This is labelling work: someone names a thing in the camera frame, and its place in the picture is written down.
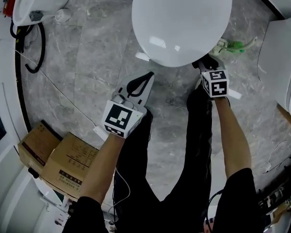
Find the black sleeve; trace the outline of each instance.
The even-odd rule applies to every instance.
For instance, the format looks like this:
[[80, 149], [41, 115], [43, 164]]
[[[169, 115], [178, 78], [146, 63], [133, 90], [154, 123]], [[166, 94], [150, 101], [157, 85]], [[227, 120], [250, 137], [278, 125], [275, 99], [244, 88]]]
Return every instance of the black sleeve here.
[[252, 170], [242, 169], [226, 182], [213, 233], [262, 233], [264, 230]]
[[107, 233], [100, 204], [88, 197], [79, 198], [63, 230], [69, 232]]

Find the forearm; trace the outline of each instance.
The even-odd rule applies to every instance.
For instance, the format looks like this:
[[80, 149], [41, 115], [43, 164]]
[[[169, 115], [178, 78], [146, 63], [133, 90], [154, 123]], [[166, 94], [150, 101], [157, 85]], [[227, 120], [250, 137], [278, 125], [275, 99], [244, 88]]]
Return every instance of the forearm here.
[[124, 141], [114, 134], [109, 135], [88, 170], [82, 183], [80, 197], [90, 197], [102, 204], [110, 187]]
[[243, 168], [251, 168], [251, 154], [247, 139], [226, 99], [215, 99], [221, 125], [221, 138], [229, 178]]

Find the black pants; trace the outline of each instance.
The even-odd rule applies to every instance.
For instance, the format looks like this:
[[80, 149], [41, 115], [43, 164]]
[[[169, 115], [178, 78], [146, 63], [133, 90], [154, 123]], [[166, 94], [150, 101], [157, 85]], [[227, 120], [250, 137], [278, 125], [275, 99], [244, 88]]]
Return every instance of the black pants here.
[[[189, 120], [184, 168], [176, 186], [164, 201], [156, 198], [146, 181], [147, 146], [153, 119], [149, 111], [126, 139], [117, 170], [127, 181], [130, 196], [115, 206], [119, 232], [139, 232], [136, 227], [157, 227], [159, 223], [155, 221], [165, 221], [163, 229], [166, 230], [163, 232], [169, 231], [169, 228], [181, 232], [203, 232], [211, 187], [212, 102], [201, 85], [189, 96], [187, 108]], [[126, 183], [115, 172], [114, 202], [121, 201], [128, 194]], [[137, 226], [134, 220], [142, 223]]]

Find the black and white pattern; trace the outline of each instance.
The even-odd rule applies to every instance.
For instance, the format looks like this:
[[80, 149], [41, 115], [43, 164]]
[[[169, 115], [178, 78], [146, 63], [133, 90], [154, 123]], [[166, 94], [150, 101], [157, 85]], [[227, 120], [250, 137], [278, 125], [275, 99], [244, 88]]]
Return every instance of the black and white pattern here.
[[226, 79], [225, 73], [223, 71], [210, 72], [211, 80], [224, 80]]
[[116, 135], [118, 135], [118, 136], [120, 136], [120, 137], [124, 137], [124, 133], [123, 133], [123, 132], [121, 132], [121, 131], [119, 131], [119, 130], [116, 130], [116, 129], [114, 129], [114, 128], [111, 128], [111, 127], [109, 127], [109, 126], [107, 126], [107, 125], [105, 125], [105, 127], [106, 127], [106, 131], [109, 131], [109, 132], [111, 132], [111, 133], [113, 133], [113, 134], [116, 134]]
[[227, 95], [227, 81], [211, 83], [212, 96]]
[[105, 122], [124, 130], [128, 124], [130, 116], [130, 110], [114, 104]]
[[205, 79], [205, 77], [203, 76], [203, 84], [204, 84], [204, 89], [208, 92], [209, 94], [209, 82], [208, 80]]

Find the cardboard box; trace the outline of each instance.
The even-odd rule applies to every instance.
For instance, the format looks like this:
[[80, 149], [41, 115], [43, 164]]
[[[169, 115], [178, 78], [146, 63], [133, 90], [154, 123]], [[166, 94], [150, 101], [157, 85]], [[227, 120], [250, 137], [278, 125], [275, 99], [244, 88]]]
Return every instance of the cardboard box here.
[[25, 166], [31, 167], [41, 175], [50, 154], [61, 140], [62, 138], [42, 120], [18, 144], [19, 158]]
[[68, 133], [49, 157], [42, 179], [54, 190], [74, 201], [98, 150]]

